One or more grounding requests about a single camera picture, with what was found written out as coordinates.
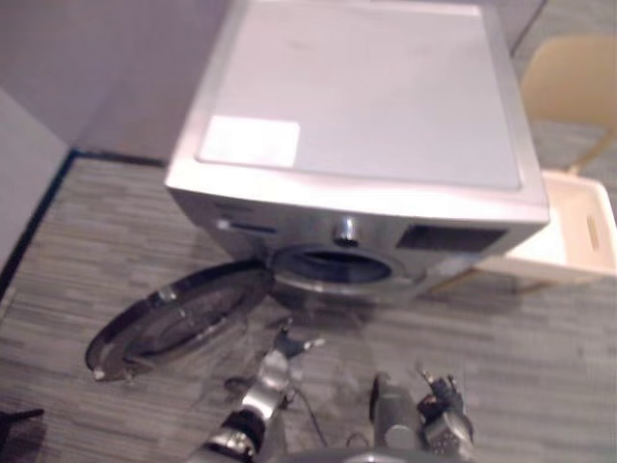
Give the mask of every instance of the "washing machine top panel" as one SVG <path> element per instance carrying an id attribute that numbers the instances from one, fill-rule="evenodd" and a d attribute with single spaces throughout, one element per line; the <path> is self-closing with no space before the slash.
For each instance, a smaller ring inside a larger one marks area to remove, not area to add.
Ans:
<path id="1" fill-rule="evenodd" d="M 481 10 L 364 3 L 250 2 L 198 159 L 519 188 Z"/>
<path id="2" fill-rule="evenodd" d="M 86 365 L 97 381 L 146 373 L 205 347 L 269 292 L 272 272 L 259 261 L 207 268 L 135 302 L 92 340 Z"/>
<path id="3" fill-rule="evenodd" d="M 544 183 L 495 12 L 230 0 L 173 192 L 541 224 Z"/>

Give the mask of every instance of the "washing machine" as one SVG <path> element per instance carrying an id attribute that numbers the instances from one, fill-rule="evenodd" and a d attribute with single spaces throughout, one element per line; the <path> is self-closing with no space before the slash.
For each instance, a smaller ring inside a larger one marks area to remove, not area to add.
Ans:
<path id="1" fill-rule="evenodd" d="M 266 293 L 413 297 L 542 228 L 500 29 L 486 6 L 231 0 L 166 178 L 230 262 L 119 315 L 95 377 L 190 350 Z"/>

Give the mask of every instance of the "washing machine door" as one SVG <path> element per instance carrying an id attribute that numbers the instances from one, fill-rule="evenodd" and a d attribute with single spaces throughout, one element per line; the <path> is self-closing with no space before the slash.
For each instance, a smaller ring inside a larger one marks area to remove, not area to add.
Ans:
<path id="1" fill-rule="evenodd" d="M 241 322 L 265 297 L 273 275 L 256 260 L 207 268 L 135 302 L 90 343 L 97 381 L 146 373 L 200 348 Z"/>

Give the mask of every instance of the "white label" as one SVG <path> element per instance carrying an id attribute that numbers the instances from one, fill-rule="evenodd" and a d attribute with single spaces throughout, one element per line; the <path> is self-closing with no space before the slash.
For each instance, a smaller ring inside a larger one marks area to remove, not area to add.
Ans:
<path id="1" fill-rule="evenodd" d="M 214 116 L 203 139 L 200 160 L 292 167 L 299 136 L 298 123 Z"/>

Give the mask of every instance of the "striped carpet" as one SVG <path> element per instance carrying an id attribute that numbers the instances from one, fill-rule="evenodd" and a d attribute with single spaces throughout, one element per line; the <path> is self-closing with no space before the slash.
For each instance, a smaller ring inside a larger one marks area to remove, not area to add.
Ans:
<path id="1" fill-rule="evenodd" d="M 132 382 L 93 381 L 84 351 L 109 319 L 158 286 L 228 259 L 176 208 L 163 175 L 91 159 L 73 165 L 0 308 L 0 410 L 46 411 L 15 427 L 3 461 L 182 461 L 229 411 L 225 377 L 250 372 L 289 314 L 268 299 L 233 343 Z M 396 309 L 297 314 L 299 336 L 328 340 L 302 361 L 328 441 L 369 433 L 378 369 L 420 399 L 426 388 L 414 368 L 422 362 L 459 377 L 478 462 L 613 463 L 615 284 L 524 298 L 510 285 L 483 277 Z M 284 419 L 291 449 L 318 446 L 302 403 Z"/>

